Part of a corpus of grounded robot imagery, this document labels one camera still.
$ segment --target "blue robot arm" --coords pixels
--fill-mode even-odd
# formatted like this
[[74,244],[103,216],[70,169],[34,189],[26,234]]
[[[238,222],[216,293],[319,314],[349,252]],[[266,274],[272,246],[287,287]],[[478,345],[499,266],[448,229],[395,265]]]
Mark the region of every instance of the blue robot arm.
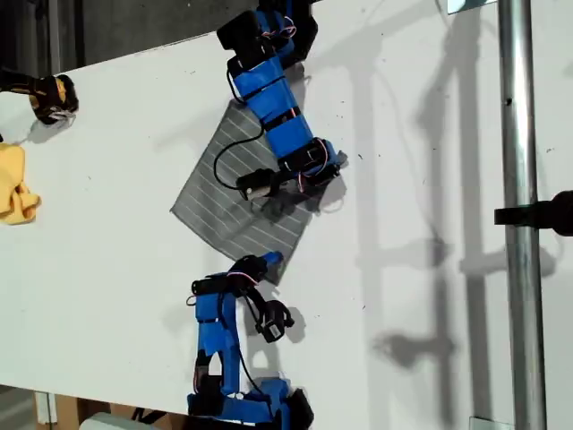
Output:
[[236,185],[220,181],[215,163],[218,181],[246,200],[273,195],[291,179],[303,191],[304,185],[322,185],[339,174],[337,153],[329,141],[313,137],[284,75],[284,68],[306,58],[318,31],[310,3],[261,1],[256,12],[240,14],[217,32],[223,47],[235,51],[227,74],[241,96],[237,99],[259,118],[278,161],[278,172],[258,169]]
[[[279,378],[268,379],[256,385],[245,372],[253,388],[242,399],[240,391],[240,365],[243,356],[235,322],[236,299],[245,297],[254,303],[258,316],[255,327],[268,343],[285,334],[285,328],[294,321],[288,309],[279,301],[265,301],[255,288],[271,264],[282,259],[279,253],[262,257],[246,256],[236,262],[230,271],[195,281],[195,316],[199,323],[199,341],[195,372],[194,393],[189,394],[189,418],[193,428],[230,430],[244,428],[228,421],[264,426],[269,430],[305,430],[313,420],[313,413],[301,390],[291,393],[288,383]],[[210,374],[210,361],[217,354],[221,362],[221,375]]]

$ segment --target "dark floor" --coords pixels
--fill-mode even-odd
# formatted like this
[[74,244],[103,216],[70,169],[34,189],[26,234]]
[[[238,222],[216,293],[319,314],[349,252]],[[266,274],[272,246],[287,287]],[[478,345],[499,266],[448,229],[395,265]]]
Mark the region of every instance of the dark floor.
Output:
[[257,0],[83,0],[93,64],[216,30]]
[[[36,76],[58,73],[214,31],[257,4],[258,0],[0,0],[0,65]],[[53,39],[60,47],[58,62],[50,55],[50,5],[57,10]]]

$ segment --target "black cable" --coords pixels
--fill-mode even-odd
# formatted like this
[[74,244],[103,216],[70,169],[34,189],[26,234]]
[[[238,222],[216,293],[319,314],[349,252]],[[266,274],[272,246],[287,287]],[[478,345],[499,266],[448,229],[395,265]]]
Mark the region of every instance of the black cable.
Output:
[[[218,314],[218,318],[221,321],[221,325],[223,325],[223,327],[225,329],[228,328],[227,326],[227,321],[225,321],[225,316],[223,315],[223,297],[226,294],[226,292],[221,291],[218,293],[218,297],[217,297],[217,314]],[[253,380],[253,378],[251,377],[251,374],[249,373],[249,370],[247,369],[247,365],[244,363],[244,357],[243,357],[243,352],[241,352],[241,347],[238,346],[237,350],[239,351],[239,358],[241,359],[241,365],[243,366],[243,370],[244,373],[247,375],[247,379],[249,380],[249,382],[251,383],[252,387],[259,392],[259,394],[262,396],[262,398],[264,399],[265,403],[267,403],[267,408],[269,408],[269,417],[272,420],[272,409],[270,408],[270,399],[269,399],[269,395],[265,394],[261,388],[259,387],[259,385],[256,384],[256,382]]]
[[251,383],[252,387],[259,392],[259,394],[264,399],[265,403],[267,403],[267,408],[269,408],[269,418],[272,420],[272,409],[270,408],[270,396],[262,392],[261,388],[259,388],[259,385],[257,385],[255,381],[251,378],[251,374],[247,370],[247,365],[244,363],[244,358],[243,358],[243,353],[241,352],[241,348],[237,349],[239,351],[239,358],[241,359],[241,364],[243,365],[244,374],[247,375],[247,379]]
[[233,83],[231,82],[231,72],[228,69],[227,69],[227,82],[229,82],[229,87],[231,87],[231,92],[233,93],[233,97],[235,98],[235,100],[238,103],[241,103],[243,106],[246,106],[247,102],[242,100],[242,99],[239,99],[236,95],[235,87],[233,86]]
[[236,141],[236,142],[229,143],[225,148],[223,148],[223,149],[217,154],[217,157],[215,157],[215,159],[213,160],[213,176],[215,177],[215,179],[217,179],[217,182],[219,182],[221,185],[223,185],[225,188],[228,188],[229,190],[236,190],[236,191],[237,191],[237,190],[240,190],[240,189],[241,189],[241,188],[239,188],[238,186],[233,186],[233,185],[226,184],[225,182],[223,182],[223,180],[222,180],[220,177],[218,177],[218,174],[217,174],[217,162],[218,162],[218,159],[220,159],[221,156],[222,156],[225,152],[229,151],[229,150],[230,150],[231,148],[233,148],[234,146],[236,146],[236,145],[242,145],[243,143],[248,143],[248,142],[256,141],[257,139],[261,138],[264,133],[265,133],[265,129],[264,129],[263,125],[261,124],[261,131],[259,132],[259,134],[257,134],[257,135],[254,136],[254,137],[249,137],[248,139],[243,139],[243,140],[241,140],[241,141]]

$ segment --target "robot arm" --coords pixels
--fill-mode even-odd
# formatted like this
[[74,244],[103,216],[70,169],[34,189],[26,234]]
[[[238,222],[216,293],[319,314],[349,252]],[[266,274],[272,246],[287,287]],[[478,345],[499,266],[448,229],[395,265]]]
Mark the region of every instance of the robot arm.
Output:
[[[285,10],[296,13],[303,23],[300,34],[299,23],[283,14]],[[240,14],[217,32],[223,48],[235,51],[227,73],[242,98],[239,101],[259,118],[278,160],[279,172],[258,169],[238,178],[236,186],[220,181],[215,163],[217,180],[239,190],[246,200],[273,195],[291,179],[297,179],[303,191],[304,185],[321,185],[339,174],[337,153],[330,142],[313,137],[283,72],[285,66],[306,57],[317,30],[308,0],[268,0],[256,12]]]
[[0,92],[27,94],[38,120],[51,125],[78,110],[73,82],[66,75],[37,79],[0,69]]
[[[265,301],[254,287],[268,266],[281,259],[279,253],[262,257],[249,255],[236,262],[230,271],[192,284],[195,316],[199,323],[193,376],[195,393],[187,397],[193,428],[230,430],[256,425],[271,430],[305,430],[312,423],[313,414],[304,393],[301,390],[291,393],[288,383],[278,378],[256,385],[247,373],[252,390],[242,399],[229,397],[240,391],[241,363],[244,366],[235,321],[236,299],[245,297],[245,300],[253,301],[259,311],[255,327],[268,343],[279,340],[285,334],[285,328],[295,323],[282,303]],[[215,354],[221,362],[221,375],[209,372]],[[240,421],[250,426],[227,421]]]
[[318,0],[260,0],[257,18],[263,31],[279,35],[281,30],[295,26],[295,33],[288,39],[271,40],[283,69],[303,61],[311,50],[319,26],[312,17],[311,4]]

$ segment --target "striped fabric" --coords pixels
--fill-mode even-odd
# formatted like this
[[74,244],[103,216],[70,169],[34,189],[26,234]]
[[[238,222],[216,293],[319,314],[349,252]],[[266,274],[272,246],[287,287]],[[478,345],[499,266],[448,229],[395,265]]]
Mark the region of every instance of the striped fabric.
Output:
[[[239,192],[221,186],[213,176],[218,152],[259,131],[253,113],[231,101],[171,211],[205,242],[235,261],[248,254],[280,251],[285,262],[267,276],[278,284],[312,212],[318,210],[324,188],[300,194],[291,181],[276,197],[246,202]],[[218,161],[218,174],[228,184],[257,168],[278,169],[264,137],[235,146]]]

